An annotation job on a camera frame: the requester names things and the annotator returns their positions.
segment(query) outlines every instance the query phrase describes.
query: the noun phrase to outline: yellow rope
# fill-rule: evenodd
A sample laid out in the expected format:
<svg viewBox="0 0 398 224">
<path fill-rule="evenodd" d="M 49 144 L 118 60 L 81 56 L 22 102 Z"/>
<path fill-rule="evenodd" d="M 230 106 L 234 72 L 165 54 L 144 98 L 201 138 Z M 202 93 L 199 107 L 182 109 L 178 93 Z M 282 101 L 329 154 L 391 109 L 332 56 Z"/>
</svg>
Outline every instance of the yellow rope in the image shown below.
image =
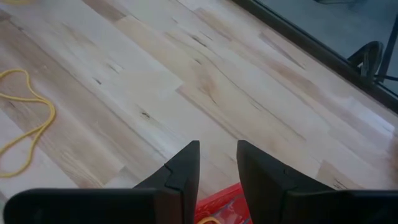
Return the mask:
<svg viewBox="0 0 398 224">
<path fill-rule="evenodd" d="M 217 224 L 221 224 L 221 222 L 218 221 L 215 217 L 206 217 L 206 218 L 200 220 L 197 224 L 205 224 L 207 222 L 212 222 L 212 221 Z"/>
<path fill-rule="evenodd" d="M 17 144 L 19 141 L 21 141 L 22 139 L 24 139 L 27 136 L 30 136 L 33 133 L 37 133 L 35 135 L 35 137 L 33 138 L 32 144 L 30 145 L 29 148 L 29 155 L 28 158 L 25 162 L 25 164 L 19 168 L 19 170 L 14 171 L 14 172 L 8 172 L 5 174 L 0 174 L 0 177 L 14 177 L 22 172 L 24 172 L 30 165 L 30 163 L 32 162 L 32 158 L 33 158 L 33 151 L 35 149 L 35 146 L 37 144 L 37 142 L 39 141 L 41 135 L 43 135 L 43 132 L 51 125 L 51 123 L 54 121 L 55 119 L 55 107 L 54 105 L 47 99 L 45 99 L 43 96 L 40 96 L 39 94 L 37 94 L 33 89 L 32 86 L 30 85 L 30 76 L 27 73 L 27 71 L 22 70 L 22 69 L 12 69 L 12 70 L 7 70 L 5 72 L 0 73 L 0 81 L 1 78 L 6 77 L 7 75 L 10 75 L 12 73 L 16 73 L 16 72 L 22 72 L 26 75 L 26 83 L 27 83 L 27 87 L 29 89 L 29 91 L 35 95 L 37 98 L 21 98 L 21 97 L 17 97 L 17 96 L 9 96 L 3 93 L 0 93 L 0 97 L 3 97 L 5 99 L 8 100 L 14 100 L 14 101 L 21 101 L 21 102 L 29 102 L 29 103 L 44 103 L 47 106 L 49 106 L 50 108 L 50 116 L 49 118 L 39 127 L 34 128 L 30 131 L 28 131 L 27 133 L 19 136 L 18 138 L 15 138 L 14 140 L 12 140 L 11 142 L 7 143 L 2 149 L 0 149 L 0 158 L 1 156 L 8 150 L 10 149 L 13 145 Z"/>
<path fill-rule="evenodd" d="M 0 2 L 6 4 L 28 4 L 30 3 L 30 0 L 0 0 Z"/>
</svg>

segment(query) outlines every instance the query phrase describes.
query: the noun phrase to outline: wood grain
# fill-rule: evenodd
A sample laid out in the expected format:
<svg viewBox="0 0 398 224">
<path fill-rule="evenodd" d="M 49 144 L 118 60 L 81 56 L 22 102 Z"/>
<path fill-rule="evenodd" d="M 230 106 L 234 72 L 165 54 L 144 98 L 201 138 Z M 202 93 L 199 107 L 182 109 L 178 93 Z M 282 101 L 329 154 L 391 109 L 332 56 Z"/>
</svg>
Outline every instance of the wood grain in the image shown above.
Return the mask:
<svg viewBox="0 0 398 224">
<path fill-rule="evenodd" d="M 0 180 L 4 200 L 130 188 L 194 139 L 200 198 L 239 181 L 238 139 L 336 189 L 398 186 L 396 114 L 230 1 L 2 4 L 0 33 L 0 70 L 28 70 L 58 111 L 27 172 Z M 0 91 L 29 95 L 21 75 Z M 47 115 L 0 99 L 0 144 Z M 29 141 L 1 170 L 23 163 Z"/>
</svg>

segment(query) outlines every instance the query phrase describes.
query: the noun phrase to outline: dark streak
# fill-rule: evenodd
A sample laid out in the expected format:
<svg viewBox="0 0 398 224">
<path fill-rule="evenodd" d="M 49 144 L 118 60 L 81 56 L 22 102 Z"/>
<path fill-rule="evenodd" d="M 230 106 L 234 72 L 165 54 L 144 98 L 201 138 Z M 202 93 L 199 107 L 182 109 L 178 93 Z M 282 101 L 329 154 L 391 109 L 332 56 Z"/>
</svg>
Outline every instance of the dark streak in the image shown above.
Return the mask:
<svg viewBox="0 0 398 224">
<path fill-rule="evenodd" d="M 276 50 L 277 52 L 279 52 L 281 55 L 283 55 L 284 57 L 286 57 L 287 59 L 289 59 L 291 62 L 293 62 L 294 64 L 296 64 L 297 66 L 299 66 L 300 68 L 304 69 L 305 68 L 298 62 L 296 61 L 292 56 L 290 56 L 284 49 L 282 49 L 281 47 L 279 47 L 277 44 L 275 44 L 272 40 L 270 40 L 270 38 L 268 38 L 264 33 L 260 34 L 260 39 L 265 42 L 266 44 L 268 44 L 270 47 L 272 47 L 274 50 Z"/>
<path fill-rule="evenodd" d="M 8 102 L 13 108 L 15 108 L 15 105 L 11 103 L 10 101 Z"/>
<path fill-rule="evenodd" d="M 210 99 L 212 100 L 212 102 L 217 105 L 217 102 L 213 99 L 213 97 L 211 96 L 211 94 L 208 94 L 208 96 L 210 97 Z"/>
<path fill-rule="evenodd" d="M 140 19 L 138 19 L 137 16 L 135 16 L 135 15 L 133 15 L 133 14 L 129 14 L 129 16 L 132 16 L 132 17 L 134 17 L 135 19 L 137 19 L 138 21 L 142 22 Z"/>
<path fill-rule="evenodd" d="M 341 185 L 342 187 L 344 187 L 345 189 L 348 189 L 344 184 L 342 184 L 338 179 L 335 179 L 335 181 L 339 184 L 339 185 Z"/>
<path fill-rule="evenodd" d="M 341 186 L 337 185 L 337 184 L 333 184 L 334 187 L 336 187 L 339 190 L 342 190 Z"/>
<path fill-rule="evenodd" d="M 203 21 L 205 24 L 207 24 L 209 27 L 211 27 L 212 29 L 214 29 L 219 35 L 221 35 L 222 37 L 224 37 L 225 39 L 232 41 L 232 37 L 229 36 L 229 34 L 226 34 L 225 32 L 223 32 L 222 30 L 218 29 L 217 27 L 215 27 L 212 23 L 210 23 L 208 21 L 208 16 L 213 17 L 214 19 L 216 19 L 213 15 L 211 15 L 210 13 L 207 13 L 204 9 L 199 8 L 193 11 L 193 13 L 195 15 L 198 16 L 198 18 Z"/>
<path fill-rule="evenodd" d="M 94 79 L 98 84 L 102 85 L 102 83 L 101 83 L 98 79 L 96 79 L 96 78 L 94 78 L 94 77 L 93 77 L 93 79 Z"/>
<path fill-rule="evenodd" d="M 110 64 L 106 64 L 106 66 L 108 66 L 110 69 L 114 70 L 117 74 L 119 74 L 119 72 Z"/>
<path fill-rule="evenodd" d="M 150 116 L 146 112 L 141 112 L 142 115 L 144 115 L 145 119 L 150 119 Z"/>
<path fill-rule="evenodd" d="M 209 38 L 210 40 L 213 40 L 211 37 L 207 36 L 204 32 L 199 31 L 201 34 L 205 35 L 207 38 Z"/>
<path fill-rule="evenodd" d="M 199 59 L 195 58 L 195 61 L 198 62 L 201 65 L 201 62 L 199 61 Z"/>
<path fill-rule="evenodd" d="M 201 44 L 202 46 L 207 47 L 207 45 L 204 44 L 204 43 L 199 39 L 199 37 L 197 37 L 197 36 L 195 36 L 195 35 L 191 35 L 190 37 L 191 37 L 193 40 L 195 40 L 196 42 L 198 42 L 199 44 Z"/>
<path fill-rule="evenodd" d="M 83 2 L 110 22 L 116 22 L 126 17 L 124 13 L 105 0 L 83 0 Z"/>
<path fill-rule="evenodd" d="M 172 20 L 176 23 L 176 24 L 178 24 L 178 21 L 177 20 L 175 20 L 173 17 L 172 17 Z"/>
<path fill-rule="evenodd" d="M 252 101 L 250 101 L 250 104 L 255 107 L 257 110 L 262 111 L 261 110 L 261 106 L 257 105 L 257 103 L 253 103 Z"/>
<path fill-rule="evenodd" d="M 19 31 L 21 31 L 21 32 L 24 31 L 24 28 L 22 28 L 22 27 L 20 27 L 20 26 L 16 26 L 16 28 L 17 28 Z"/>
</svg>

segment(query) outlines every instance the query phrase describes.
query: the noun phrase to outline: red plastic bag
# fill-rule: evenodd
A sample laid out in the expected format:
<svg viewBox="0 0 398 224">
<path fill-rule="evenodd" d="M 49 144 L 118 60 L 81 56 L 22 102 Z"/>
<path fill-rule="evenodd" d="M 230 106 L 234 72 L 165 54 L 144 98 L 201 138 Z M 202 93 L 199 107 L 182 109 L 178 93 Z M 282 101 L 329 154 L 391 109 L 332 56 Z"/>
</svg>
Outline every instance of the red plastic bag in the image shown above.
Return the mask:
<svg viewBox="0 0 398 224">
<path fill-rule="evenodd" d="M 198 202 L 195 223 L 206 217 L 214 217 L 222 224 L 252 224 L 241 184 L 232 185 Z"/>
</svg>

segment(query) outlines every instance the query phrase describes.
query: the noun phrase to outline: yellow cable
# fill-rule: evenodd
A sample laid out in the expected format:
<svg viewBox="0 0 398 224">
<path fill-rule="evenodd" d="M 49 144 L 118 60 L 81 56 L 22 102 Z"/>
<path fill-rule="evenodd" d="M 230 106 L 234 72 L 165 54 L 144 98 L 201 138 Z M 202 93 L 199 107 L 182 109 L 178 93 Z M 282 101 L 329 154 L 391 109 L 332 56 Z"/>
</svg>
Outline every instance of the yellow cable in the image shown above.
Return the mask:
<svg viewBox="0 0 398 224">
<path fill-rule="evenodd" d="M 30 0 L 0 0 L 0 2 L 6 4 L 28 4 L 30 3 Z"/>
<path fill-rule="evenodd" d="M 33 158 L 33 151 L 35 149 L 35 146 L 37 144 L 37 142 L 39 141 L 40 137 L 43 135 L 43 132 L 51 125 L 51 123 L 54 121 L 55 119 L 55 107 L 54 105 L 51 103 L 51 101 L 45 99 L 43 96 L 40 96 L 39 94 L 37 94 L 33 89 L 32 86 L 30 85 L 30 76 L 27 73 L 27 71 L 22 70 L 22 69 L 11 69 L 11 70 L 7 70 L 5 72 L 0 73 L 0 81 L 1 78 L 6 77 L 7 75 L 10 75 L 12 73 L 17 73 L 17 72 L 22 72 L 26 75 L 26 83 L 27 83 L 27 87 L 29 89 L 29 91 L 35 95 L 37 98 L 21 98 L 21 97 L 17 97 L 17 96 L 9 96 L 3 93 L 0 93 L 0 97 L 3 97 L 5 99 L 8 100 L 14 100 L 14 101 L 21 101 L 21 102 L 29 102 L 29 103 L 44 103 L 47 106 L 49 106 L 50 108 L 50 116 L 49 118 L 39 127 L 34 128 L 30 131 L 28 131 L 27 133 L 19 136 L 18 138 L 15 138 L 14 140 L 12 140 L 11 142 L 7 143 L 2 149 L 0 149 L 0 158 L 1 156 L 8 150 L 10 149 L 13 145 L 17 144 L 19 141 L 21 141 L 22 139 L 24 139 L 27 136 L 30 136 L 33 133 L 37 133 L 35 135 L 35 137 L 33 138 L 32 144 L 30 145 L 29 148 L 29 154 L 27 157 L 27 160 L 25 162 L 25 164 L 19 168 L 19 170 L 14 171 L 14 172 L 8 172 L 5 174 L 0 174 L 0 177 L 14 177 L 22 172 L 24 172 L 30 165 L 30 163 L 32 162 L 32 158 Z"/>
<path fill-rule="evenodd" d="M 206 218 L 200 220 L 197 224 L 205 224 L 205 223 L 211 222 L 211 221 L 213 221 L 217 224 L 221 224 L 221 222 L 218 221 L 215 217 L 206 217 Z"/>
</svg>

